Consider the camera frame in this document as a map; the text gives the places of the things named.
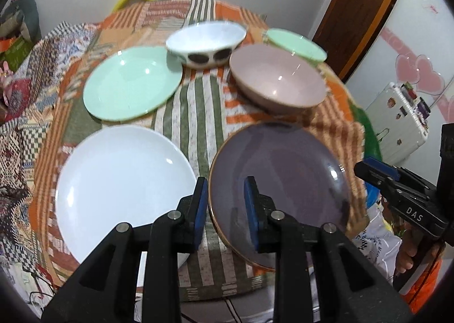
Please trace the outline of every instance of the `wooden door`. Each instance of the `wooden door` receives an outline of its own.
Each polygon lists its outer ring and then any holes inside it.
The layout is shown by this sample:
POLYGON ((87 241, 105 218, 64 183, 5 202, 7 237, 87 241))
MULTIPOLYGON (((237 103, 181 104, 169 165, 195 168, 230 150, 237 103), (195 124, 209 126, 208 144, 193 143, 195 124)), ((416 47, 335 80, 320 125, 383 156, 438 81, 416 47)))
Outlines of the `wooden door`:
POLYGON ((313 38, 326 63, 346 80, 375 39, 395 0, 332 0, 313 38))

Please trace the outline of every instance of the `mint green bowl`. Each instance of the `mint green bowl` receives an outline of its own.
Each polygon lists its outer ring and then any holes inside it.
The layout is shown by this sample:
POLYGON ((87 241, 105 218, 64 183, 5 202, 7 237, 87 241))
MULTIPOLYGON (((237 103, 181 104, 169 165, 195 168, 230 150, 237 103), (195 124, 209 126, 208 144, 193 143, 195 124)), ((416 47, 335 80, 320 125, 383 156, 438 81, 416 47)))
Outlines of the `mint green bowl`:
POLYGON ((312 66, 317 66, 326 60, 326 52, 313 41, 302 35, 283 29, 269 29, 265 34, 268 44, 287 50, 304 58, 312 66))

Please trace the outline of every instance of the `metal screw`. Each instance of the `metal screw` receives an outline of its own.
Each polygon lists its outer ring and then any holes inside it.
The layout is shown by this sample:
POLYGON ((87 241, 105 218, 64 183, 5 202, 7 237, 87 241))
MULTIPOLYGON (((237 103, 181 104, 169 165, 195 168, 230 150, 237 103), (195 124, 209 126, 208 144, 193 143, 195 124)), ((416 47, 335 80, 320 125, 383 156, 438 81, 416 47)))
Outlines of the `metal screw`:
POLYGON ((181 217, 181 212, 179 210, 171 210, 170 212, 167 213, 167 216, 170 219, 175 220, 181 217))
POLYGON ((115 229, 117 230, 117 232, 123 233, 129 229, 129 225, 126 222, 118 223, 115 229))
POLYGON ((284 212, 281 212, 280 210, 274 210, 271 212, 271 218, 275 220, 281 220, 284 219, 284 217, 285 217, 284 212))
POLYGON ((323 229, 328 232, 329 234, 333 234, 336 232, 337 227, 334 223, 325 223, 323 225, 323 229))

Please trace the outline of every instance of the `striped tablecloth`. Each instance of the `striped tablecloth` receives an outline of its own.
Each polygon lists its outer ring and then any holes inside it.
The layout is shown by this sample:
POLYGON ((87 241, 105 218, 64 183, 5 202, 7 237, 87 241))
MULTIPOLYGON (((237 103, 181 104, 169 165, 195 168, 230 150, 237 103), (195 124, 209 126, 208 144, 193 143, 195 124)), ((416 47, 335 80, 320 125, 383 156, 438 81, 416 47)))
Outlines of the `striped tablecloth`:
MULTIPOLYGON (((56 285, 62 285, 78 266, 64 244, 55 218, 58 174, 74 147, 88 135, 112 125, 91 117, 83 104, 83 86, 91 71, 118 50, 140 45, 164 46, 167 37, 177 29, 221 19, 247 27, 244 44, 261 43, 263 30, 267 29, 259 15, 218 0, 159 0, 113 13, 97 25, 94 40, 83 55, 67 64, 64 75, 45 88, 53 89, 56 96, 56 105, 47 106, 45 118, 38 119, 39 108, 32 105, 19 118, 22 126, 16 121, 3 127, 0 140, 7 137, 23 150, 34 145, 32 160, 19 169, 19 176, 29 190, 25 209, 30 224, 26 222, 28 226, 20 228, 24 236, 22 244, 16 246, 27 254, 31 264, 47 271, 56 285), (33 132, 24 135, 22 127, 29 127, 31 122, 33 132)), ((347 234, 353 237, 368 223, 364 185, 353 174, 354 163, 363 155, 363 127, 353 122, 348 105, 339 104, 342 88, 334 73, 326 65, 320 69, 327 77, 330 91, 311 122, 304 122, 301 117, 271 117, 253 106, 237 91, 229 67, 225 66, 203 71, 184 69, 180 86, 165 105, 127 123, 163 133, 187 156, 196 176, 205 177, 224 140, 244 125, 276 118, 302 124, 346 169, 351 190, 347 234)), ((180 268, 178 277, 182 301, 244 293, 274 280, 272 273, 247 265, 227 248, 209 217, 198 252, 180 268)))

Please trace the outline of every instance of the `white bowl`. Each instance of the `white bowl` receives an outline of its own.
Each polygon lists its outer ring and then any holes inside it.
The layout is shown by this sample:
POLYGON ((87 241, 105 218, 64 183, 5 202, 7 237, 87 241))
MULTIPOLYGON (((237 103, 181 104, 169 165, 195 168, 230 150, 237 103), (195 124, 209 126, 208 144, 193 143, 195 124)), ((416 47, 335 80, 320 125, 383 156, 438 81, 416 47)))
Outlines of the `white bowl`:
POLYGON ((181 63, 195 69, 221 66, 246 37, 246 29, 234 22, 208 21, 182 28, 166 41, 166 48, 181 63))

